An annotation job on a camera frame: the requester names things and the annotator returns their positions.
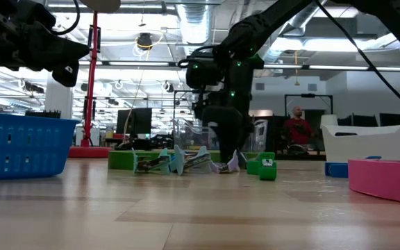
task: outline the person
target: person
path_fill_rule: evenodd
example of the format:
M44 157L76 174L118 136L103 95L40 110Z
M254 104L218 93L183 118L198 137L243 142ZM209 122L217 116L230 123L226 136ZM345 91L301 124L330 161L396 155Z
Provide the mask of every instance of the person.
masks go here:
M295 106L292 109L292 118L287 120L284 125L285 133L291 144L309 144L310 138L313 136L313 130L310 124L302 119L302 109Z

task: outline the black monitor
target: black monitor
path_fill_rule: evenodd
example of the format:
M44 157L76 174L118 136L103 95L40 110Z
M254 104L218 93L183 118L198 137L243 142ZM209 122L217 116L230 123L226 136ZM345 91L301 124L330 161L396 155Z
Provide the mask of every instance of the black monitor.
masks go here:
M124 125L131 110L118 110L116 133L124 133ZM129 117L128 134L147 134L151 133L152 108L134 108Z
M339 126L353 126L353 117L350 115L343 119L337 119L337 122Z
M376 127L378 126L378 121L376 120L376 116L353 114L353 126Z
M379 114L381 126L396 126L400 125L400 114Z

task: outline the ceiling duct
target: ceiling duct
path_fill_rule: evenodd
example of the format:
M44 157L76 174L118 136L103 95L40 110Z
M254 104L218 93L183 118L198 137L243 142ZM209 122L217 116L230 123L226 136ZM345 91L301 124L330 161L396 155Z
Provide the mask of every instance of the ceiling duct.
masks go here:
M213 8L206 5L181 4L176 6L176 10L180 17L180 32L183 41L194 45L185 47L188 56L197 47L209 41Z
M75 13L75 5L72 3L50 3L47 9L53 13ZM84 5L80 5L81 13L93 13L93 10ZM177 11L174 6L167 6L164 1L160 4L122 4L115 14L156 14L156 15L174 15Z
M320 0L320 3L324 5L327 0ZM266 54L262 57L265 63L275 63L281 54L282 49L276 48L275 40L277 37L283 33L288 35L303 35L305 33L306 24L313 18L313 16L319 10L319 6L316 3L311 3L306 6L301 12L297 13L293 18L291 18L284 26L280 27L277 31L274 31L273 36L271 36L272 45Z

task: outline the red stand base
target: red stand base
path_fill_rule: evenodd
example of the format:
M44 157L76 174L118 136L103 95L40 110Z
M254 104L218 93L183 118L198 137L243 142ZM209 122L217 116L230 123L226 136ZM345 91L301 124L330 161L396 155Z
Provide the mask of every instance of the red stand base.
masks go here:
M82 139L81 146L82 147L90 147L90 141L88 139Z
M68 158L109 158L109 147L70 147Z

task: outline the blue container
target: blue container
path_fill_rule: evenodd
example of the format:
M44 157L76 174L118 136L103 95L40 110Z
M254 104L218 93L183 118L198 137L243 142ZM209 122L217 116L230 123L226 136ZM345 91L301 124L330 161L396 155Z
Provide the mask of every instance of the blue container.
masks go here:
M77 123L0 114L0 179L61 174Z

